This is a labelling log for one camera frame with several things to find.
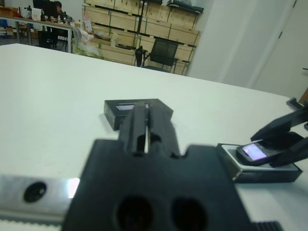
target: white table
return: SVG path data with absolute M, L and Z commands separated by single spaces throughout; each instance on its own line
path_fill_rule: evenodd
M 14 21 L 16 24 L 16 33 L 17 33 L 17 41 L 20 43 L 20 31 L 19 31 L 19 23 L 25 23 L 25 24 L 36 24 L 40 26 L 49 26 L 52 28 L 57 28 L 61 30 L 66 30 L 67 31 L 67 43 L 68 43 L 68 52 L 72 53 L 72 27 L 69 25 L 65 24 L 58 24 L 58 23 L 53 23 L 53 22 L 43 22 L 43 21 L 37 21 L 37 20 L 32 20 L 32 19 L 26 19 L 26 18 L 18 18 L 18 17 L 8 17 L 8 16 L 0 16 L 0 19 L 4 20 L 11 20 Z M 32 45 L 32 40 L 31 40 L 31 33 L 30 29 L 28 27 L 28 39 L 30 41 L 30 44 Z
M 283 96 L 20 44 L 0 46 L 0 70 L 0 174 L 79 177 L 92 142 L 118 136 L 104 100 L 161 99 L 174 110 L 182 153 L 192 143 L 248 143 L 291 112 Z M 307 230 L 308 160 L 298 166 L 295 183 L 236 186 L 252 220 Z M 0 221 L 0 230 L 58 228 Z

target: person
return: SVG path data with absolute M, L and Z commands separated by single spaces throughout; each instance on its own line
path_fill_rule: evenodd
M 58 16 L 60 16 L 61 20 L 63 20 L 66 17 L 66 14 L 62 11 L 62 3 L 59 2 L 59 1 L 55 1 L 54 4 L 57 8 L 56 18 L 58 18 Z

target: office chair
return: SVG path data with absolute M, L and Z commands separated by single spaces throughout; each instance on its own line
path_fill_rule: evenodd
M 150 57 L 150 60 L 152 62 L 171 66 L 171 69 L 172 69 L 172 66 L 174 65 L 174 70 L 173 70 L 173 73 L 174 73 L 175 68 L 177 66 L 177 61 L 178 61 L 178 59 L 175 58 L 177 49 L 178 49 L 178 43 L 157 38 L 155 40 L 151 53 L 149 53 L 147 56 L 146 56 L 147 51 L 144 50 L 142 46 L 136 49 L 135 55 L 136 55 L 137 66 L 139 67 L 141 66 L 142 68 L 147 68 L 151 70 L 170 73 L 170 71 L 164 70 L 156 66 L 144 66 L 146 59 Z

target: black plastic mount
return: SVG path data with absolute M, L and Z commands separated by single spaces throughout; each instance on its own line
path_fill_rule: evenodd
M 308 105 L 302 106 L 297 103 L 295 98 L 287 101 L 287 105 L 290 106 L 294 112 L 277 118 L 260 129 L 251 141 L 256 140 L 272 140 L 282 137 L 283 134 L 287 134 L 291 127 L 305 123 L 308 121 Z M 295 163 L 297 161 L 308 158 L 308 138 L 303 138 L 295 143 L 293 146 L 285 150 L 279 155 L 277 159 L 270 163 L 272 167 L 279 167 L 288 164 Z
M 216 148 L 193 145 L 181 156 L 166 108 L 145 102 L 118 140 L 92 147 L 62 226 L 89 229 L 256 231 Z

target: plastic bag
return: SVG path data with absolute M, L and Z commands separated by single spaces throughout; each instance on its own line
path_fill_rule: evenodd
M 103 31 L 100 31 L 100 30 L 94 30 L 94 35 L 98 39 L 103 39 L 103 40 L 109 40 L 110 39 L 109 33 L 103 32 Z
M 73 51 L 75 54 L 103 59 L 101 50 L 89 43 L 94 38 L 93 35 L 89 35 L 86 31 L 73 27 L 74 41 Z

